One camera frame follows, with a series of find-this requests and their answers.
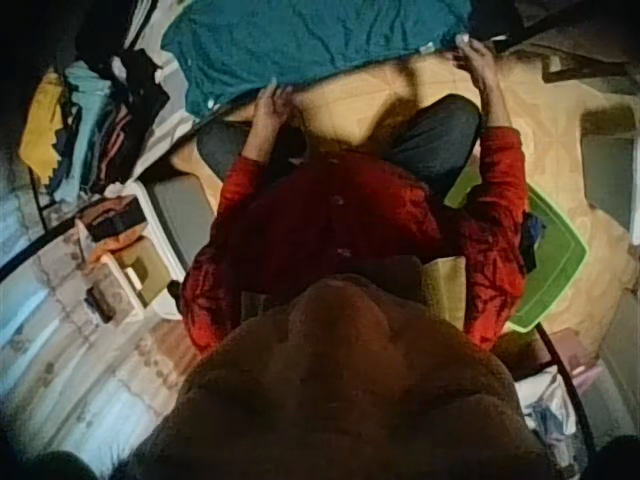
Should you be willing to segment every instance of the green tray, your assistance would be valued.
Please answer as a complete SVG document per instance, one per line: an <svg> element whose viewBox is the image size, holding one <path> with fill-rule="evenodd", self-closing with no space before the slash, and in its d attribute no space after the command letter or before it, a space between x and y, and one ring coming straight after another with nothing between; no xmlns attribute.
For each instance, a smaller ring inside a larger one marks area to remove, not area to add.
<svg viewBox="0 0 640 480"><path fill-rule="evenodd" d="M467 167L447 196L452 207L464 204L467 192L480 183L477 167ZM531 185L529 207L546 225L536 247L537 268L527 275L524 295L509 326L517 332L528 332L555 305L571 285L584 264L589 251L569 220L551 201Z"/></svg>

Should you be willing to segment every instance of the red long-sleeve shirt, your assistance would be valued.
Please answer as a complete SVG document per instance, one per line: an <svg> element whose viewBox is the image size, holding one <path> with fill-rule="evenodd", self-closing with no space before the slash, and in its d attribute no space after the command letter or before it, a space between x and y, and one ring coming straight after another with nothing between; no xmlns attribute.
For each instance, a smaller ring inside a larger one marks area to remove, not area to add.
<svg viewBox="0 0 640 480"><path fill-rule="evenodd" d="M247 158L235 162L210 241L183 283L181 310L200 352L238 326L243 291L283 295L346 262L397 255L423 263L464 256L465 331L493 346L524 290L518 244L527 187L517 130L485 130L482 184L462 209L404 170L355 152L307 162L258 193L263 171Z"/></svg>

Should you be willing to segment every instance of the curtain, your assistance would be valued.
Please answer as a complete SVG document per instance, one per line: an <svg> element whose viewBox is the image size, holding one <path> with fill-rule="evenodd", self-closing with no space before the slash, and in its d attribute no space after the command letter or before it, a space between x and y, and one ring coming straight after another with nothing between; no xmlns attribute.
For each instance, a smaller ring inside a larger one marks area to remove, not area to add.
<svg viewBox="0 0 640 480"><path fill-rule="evenodd" d="M180 322L103 324L84 270L72 229L0 285L0 400L19 450L69 450L101 474L168 413L198 355Z"/></svg>

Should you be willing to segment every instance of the sleeve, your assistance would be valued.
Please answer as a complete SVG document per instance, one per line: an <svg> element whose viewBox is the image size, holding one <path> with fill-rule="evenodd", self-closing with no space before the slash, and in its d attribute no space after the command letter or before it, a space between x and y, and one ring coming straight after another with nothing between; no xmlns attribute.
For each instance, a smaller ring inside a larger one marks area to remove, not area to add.
<svg viewBox="0 0 640 480"><path fill-rule="evenodd" d="M182 283L180 311L191 342L202 354L215 348L239 322L239 296L229 286L224 265L226 238L254 197L263 171L258 162L236 160L222 186L209 243L198 252Z"/></svg>
<svg viewBox="0 0 640 480"><path fill-rule="evenodd" d="M465 332L491 348L524 293L520 229L527 204L518 131L489 128L481 139L482 184L469 193L462 226L467 259Z"/></svg>
<svg viewBox="0 0 640 480"><path fill-rule="evenodd" d="M520 134L510 127L486 129L480 139L482 183L469 192L465 210L496 227L520 225L527 202Z"/></svg>

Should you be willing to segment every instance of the teal garment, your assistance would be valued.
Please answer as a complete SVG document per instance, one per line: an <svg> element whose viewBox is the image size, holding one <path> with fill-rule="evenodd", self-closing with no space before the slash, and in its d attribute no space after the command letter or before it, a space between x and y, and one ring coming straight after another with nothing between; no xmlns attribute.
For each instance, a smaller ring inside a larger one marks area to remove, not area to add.
<svg viewBox="0 0 640 480"><path fill-rule="evenodd" d="M82 61L72 63L64 74L72 89L71 102L80 110L80 124L73 147L71 169L53 196L58 202L74 203L81 191L86 162L92 161L89 147L96 134L96 124L109 101L111 82L100 78Z"/></svg>
<svg viewBox="0 0 640 480"><path fill-rule="evenodd" d="M472 0L194 0L162 48L189 84L202 118L277 78L306 84L367 63L454 45Z"/></svg>

